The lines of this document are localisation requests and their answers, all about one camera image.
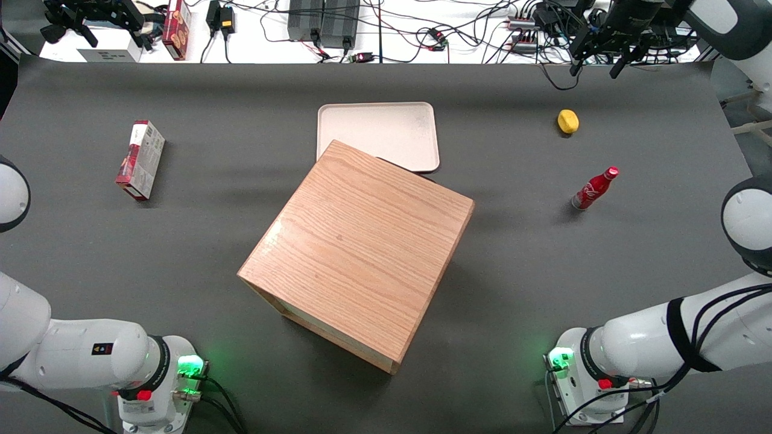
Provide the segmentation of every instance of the wooden box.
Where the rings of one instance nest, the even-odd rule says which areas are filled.
[[[334,141],[239,277],[285,317],[395,374],[473,209]]]

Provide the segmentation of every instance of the power adapter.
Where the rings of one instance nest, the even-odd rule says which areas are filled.
[[[236,33],[233,8],[230,6],[220,8],[220,32],[225,39],[228,39],[228,35]]]
[[[209,10],[206,12],[206,25],[209,26],[209,35],[214,36],[220,30],[220,1],[211,0]]]

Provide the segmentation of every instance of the coca-cola bottle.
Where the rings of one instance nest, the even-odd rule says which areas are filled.
[[[571,198],[571,204],[576,208],[584,211],[595,202],[596,199],[601,197],[608,186],[611,185],[611,180],[619,175],[619,170],[613,166],[606,169],[602,175],[598,175],[592,178],[574,197]]]

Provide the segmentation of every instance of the gray tabletop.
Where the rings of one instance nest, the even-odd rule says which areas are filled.
[[[681,65],[611,80],[587,68],[558,92],[535,66],[26,59],[0,151],[26,173],[32,206],[0,237],[0,269],[47,297],[55,318],[184,335],[252,432],[547,433],[541,355],[562,331],[749,272],[720,228],[723,196],[748,170],[708,75]],[[431,178],[477,206],[392,378],[282,319],[236,271],[311,168],[317,109],[403,100],[434,106],[442,167]],[[567,107],[581,120],[571,138],[555,127]],[[138,204],[113,180],[142,118],[169,145],[152,200]],[[569,212],[609,165],[621,171],[610,192]],[[657,432],[767,432],[759,378],[768,368],[687,378]],[[54,395],[102,412],[98,392]],[[20,394],[0,396],[0,421],[2,432],[87,431]],[[189,425],[227,430],[203,406]]]

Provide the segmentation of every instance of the bottle cap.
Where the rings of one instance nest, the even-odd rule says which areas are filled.
[[[619,169],[611,166],[610,168],[606,169],[606,172],[603,175],[608,179],[614,179],[617,177],[617,175],[619,175]]]

